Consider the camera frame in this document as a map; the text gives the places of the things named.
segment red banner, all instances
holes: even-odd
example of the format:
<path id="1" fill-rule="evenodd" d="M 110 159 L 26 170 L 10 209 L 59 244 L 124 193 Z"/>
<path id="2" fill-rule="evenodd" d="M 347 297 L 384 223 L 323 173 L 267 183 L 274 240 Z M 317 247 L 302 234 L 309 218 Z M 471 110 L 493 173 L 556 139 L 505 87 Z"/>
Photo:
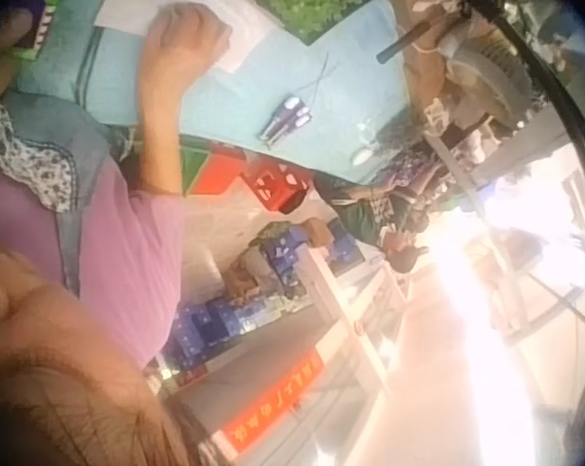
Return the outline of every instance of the red banner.
<path id="1" fill-rule="evenodd" d="M 322 359 L 313 349 L 249 409 L 223 427 L 229 443 L 238 453 L 246 450 L 279 417 L 294 407 L 323 369 Z"/>

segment hand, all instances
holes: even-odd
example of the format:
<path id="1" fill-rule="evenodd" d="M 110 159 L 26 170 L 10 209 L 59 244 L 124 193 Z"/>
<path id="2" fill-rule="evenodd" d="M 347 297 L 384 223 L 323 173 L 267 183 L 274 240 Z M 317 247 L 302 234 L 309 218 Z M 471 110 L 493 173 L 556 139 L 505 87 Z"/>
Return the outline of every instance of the hand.
<path id="1" fill-rule="evenodd" d="M 10 10 L 0 16 L 0 96 L 16 75 L 18 60 L 7 52 L 29 32 L 33 18 L 25 9 Z"/>
<path id="2" fill-rule="evenodd" d="M 204 5 L 181 4 L 161 12 L 141 60 L 142 112 L 176 112 L 182 94 L 228 50 L 231 32 Z"/>

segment woman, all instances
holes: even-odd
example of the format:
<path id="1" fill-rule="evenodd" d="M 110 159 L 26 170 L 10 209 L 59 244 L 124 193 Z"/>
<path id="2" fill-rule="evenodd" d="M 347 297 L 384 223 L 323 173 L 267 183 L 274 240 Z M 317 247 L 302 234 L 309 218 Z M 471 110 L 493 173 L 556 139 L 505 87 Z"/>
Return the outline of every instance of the woman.
<path id="1" fill-rule="evenodd" d="M 0 23 L 0 95 L 13 70 L 5 52 L 30 27 L 21 10 Z M 0 100 L 0 464 L 199 463 L 141 371 L 179 300 L 180 100 L 229 35 L 197 5 L 152 24 L 134 192 L 105 153 L 104 128 L 80 109 Z"/>

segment white sheet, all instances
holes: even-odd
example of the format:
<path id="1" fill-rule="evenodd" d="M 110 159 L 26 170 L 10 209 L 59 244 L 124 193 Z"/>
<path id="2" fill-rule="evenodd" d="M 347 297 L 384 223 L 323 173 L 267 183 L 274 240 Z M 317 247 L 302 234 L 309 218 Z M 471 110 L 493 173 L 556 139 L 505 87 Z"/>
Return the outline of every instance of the white sheet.
<path id="1" fill-rule="evenodd" d="M 211 8 L 233 28 L 230 49 L 216 63 L 234 73 L 249 53 L 277 26 L 250 0 L 191 0 Z M 95 24 L 145 36 L 158 10 L 174 0 L 105 0 Z"/>

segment blue tablecloth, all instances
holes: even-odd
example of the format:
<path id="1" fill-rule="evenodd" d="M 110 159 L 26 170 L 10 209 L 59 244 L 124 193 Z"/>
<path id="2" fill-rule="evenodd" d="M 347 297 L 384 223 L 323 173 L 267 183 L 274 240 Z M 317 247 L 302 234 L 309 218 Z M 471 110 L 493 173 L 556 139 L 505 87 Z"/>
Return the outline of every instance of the blue tablecloth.
<path id="1" fill-rule="evenodd" d="M 45 49 L 17 86 L 75 100 L 105 123 L 137 121 L 136 78 L 143 39 L 93 26 L 99 2 L 63 0 Z M 234 144 L 362 182 L 386 160 L 353 167 L 351 157 L 408 108 L 402 58 L 380 65 L 375 55 L 396 39 L 389 0 L 373 0 L 310 47 L 277 29 L 233 75 L 212 70 L 184 96 L 184 134 Z M 326 76 L 316 92 L 308 85 Z M 313 121 L 268 150 L 256 138 L 289 93 L 310 104 Z"/>

